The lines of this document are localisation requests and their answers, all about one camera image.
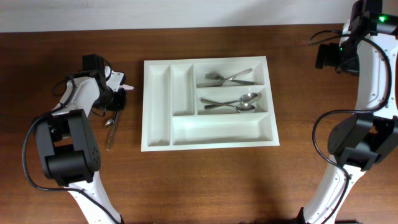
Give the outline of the small steel teaspoon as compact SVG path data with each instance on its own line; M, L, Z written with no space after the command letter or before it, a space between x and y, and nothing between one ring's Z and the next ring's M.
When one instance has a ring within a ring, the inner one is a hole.
M107 120L107 122L105 123L105 127L108 127L108 126L112 126L113 125L113 121L114 121L114 119L109 119L109 120Z

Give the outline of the steel kitchen tongs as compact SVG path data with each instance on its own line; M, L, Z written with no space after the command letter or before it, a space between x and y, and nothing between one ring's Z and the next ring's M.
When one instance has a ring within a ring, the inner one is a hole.
M109 134L108 142L107 142L107 145L106 145L106 150L107 151L111 150L111 147L112 147L112 144L113 144L114 133L116 132L116 129L117 129L117 126L118 126L119 114L120 114L120 112L115 111L114 112L114 116L112 117L112 119L114 119L114 121L113 121L113 125L112 125L112 128L111 128L111 132Z

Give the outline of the large steel spoon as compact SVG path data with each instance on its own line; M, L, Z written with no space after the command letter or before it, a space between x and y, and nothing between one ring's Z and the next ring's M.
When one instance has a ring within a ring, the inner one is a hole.
M256 110L256 107L254 105L248 103L240 103L237 106L234 106L227 103L220 103L217 101L207 100L205 98L200 98L200 101L202 103L207 103L207 105L205 106L206 110L212 110L222 106L234 108L238 113L253 113Z
M248 103L248 104L253 104L260 98L260 95L258 93L246 93L245 95L240 96L237 100L233 101L226 101L223 103L231 104L234 106L237 106L240 103Z

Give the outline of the pink plastic knife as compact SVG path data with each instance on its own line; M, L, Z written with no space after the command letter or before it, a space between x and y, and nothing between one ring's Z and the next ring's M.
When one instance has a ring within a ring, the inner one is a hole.
M125 85L125 84L120 85L119 87L120 87L120 88L123 88L123 89L126 90L126 91L128 91L128 90L133 90L133 89L134 89L133 86Z

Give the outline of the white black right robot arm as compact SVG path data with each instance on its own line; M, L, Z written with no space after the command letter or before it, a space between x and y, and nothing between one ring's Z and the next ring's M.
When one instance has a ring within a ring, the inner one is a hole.
M318 45L317 69L333 67L359 78L358 96L348 118L328 137L328 167L311 201L294 223L336 223L354 184L397 148L397 16L382 11L383 2L359 0L341 30Z

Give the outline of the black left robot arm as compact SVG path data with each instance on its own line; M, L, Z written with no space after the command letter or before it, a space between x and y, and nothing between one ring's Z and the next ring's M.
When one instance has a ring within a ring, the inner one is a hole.
M44 176L68 192L88 223L123 223L100 178L101 154L91 129L92 109L118 113L126 105L126 77L100 55L82 57L82 69L68 75L56 107L36 118L33 134Z

